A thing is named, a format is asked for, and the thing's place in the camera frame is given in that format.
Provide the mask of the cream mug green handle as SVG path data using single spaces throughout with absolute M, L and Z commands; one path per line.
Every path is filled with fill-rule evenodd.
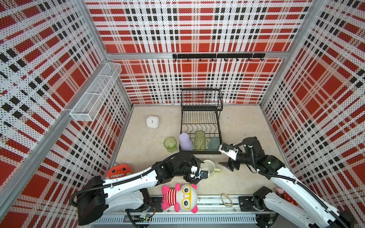
M 214 175 L 215 173 L 221 172 L 221 170 L 219 168 L 216 168 L 216 165 L 211 160 L 204 160 L 200 164 L 200 168 L 203 169 L 204 171 L 208 172 L 208 174 L 207 174 L 208 178 L 211 177 L 212 175 Z

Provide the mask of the lilac plastic cup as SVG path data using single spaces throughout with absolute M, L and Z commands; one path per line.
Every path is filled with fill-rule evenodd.
M 182 133 L 179 136 L 180 151 L 192 151 L 194 149 L 193 142 L 187 133 Z

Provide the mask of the teal plastic cup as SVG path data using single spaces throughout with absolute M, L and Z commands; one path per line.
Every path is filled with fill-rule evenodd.
M 212 138 L 208 144 L 207 150 L 211 152 L 218 152 L 220 145 L 221 143 L 219 138 Z

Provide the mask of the tall green glass cup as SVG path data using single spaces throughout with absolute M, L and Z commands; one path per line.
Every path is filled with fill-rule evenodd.
M 206 148 L 206 137 L 205 132 L 198 130 L 195 132 L 194 136 L 194 148 L 198 151 L 203 151 Z

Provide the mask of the black wire dish rack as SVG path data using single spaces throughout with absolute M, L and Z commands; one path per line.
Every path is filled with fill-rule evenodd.
M 223 110 L 222 92 L 218 88 L 183 88 L 181 90 L 181 130 L 187 133 L 193 142 L 195 132 L 205 132 L 206 148 L 203 151 L 195 150 L 192 154 L 220 155 L 220 152 L 207 150 L 212 138 L 219 138 L 222 144 L 220 115 Z

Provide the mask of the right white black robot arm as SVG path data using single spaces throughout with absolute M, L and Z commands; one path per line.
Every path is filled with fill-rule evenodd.
M 281 198 L 269 188 L 262 187 L 253 195 L 253 200 L 263 204 L 300 228 L 353 228 L 355 218 L 349 211 L 340 212 L 336 207 L 315 194 L 302 183 L 285 164 L 273 155 L 266 155 L 256 137 L 243 139 L 239 144 L 223 143 L 219 152 L 229 157 L 222 166 L 231 171 L 242 164 L 251 166 L 284 190 L 297 204 Z

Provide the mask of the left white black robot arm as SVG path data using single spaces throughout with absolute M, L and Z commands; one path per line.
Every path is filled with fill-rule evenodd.
M 148 189 L 168 183 L 174 177 L 181 176 L 195 187 L 199 181 L 209 176 L 201 164 L 203 161 L 191 153 L 175 153 L 156 162 L 152 167 L 129 176 L 106 180 L 95 176 L 81 190 L 71 195 L 69 203 L 77 208 L 78 223 L 84 226 L 112 209 L 136 210 L 150 204 Z M 128 206 L 121 202 L 123 198 L 131 197 L 133 192 L 141 193 L 140 205 Z

